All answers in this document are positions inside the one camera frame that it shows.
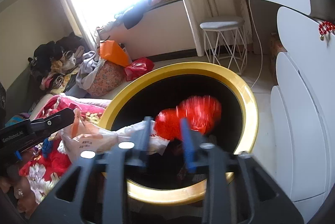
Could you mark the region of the left hand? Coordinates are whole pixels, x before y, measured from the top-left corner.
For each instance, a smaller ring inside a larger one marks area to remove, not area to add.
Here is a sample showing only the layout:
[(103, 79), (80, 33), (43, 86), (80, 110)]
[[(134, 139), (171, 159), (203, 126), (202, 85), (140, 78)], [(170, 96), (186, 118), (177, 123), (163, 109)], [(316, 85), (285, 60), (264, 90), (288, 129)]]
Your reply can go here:
[(6, 169), (7, 176), (1, 176), (1, 190), (7, 194), (12, 188), (17, 200), (17, 211), (24, 213), (25, 219), (30, 219), (37, 208), (36, 197), (25, 176), (20, 176), (19, 166), (12, 165)]

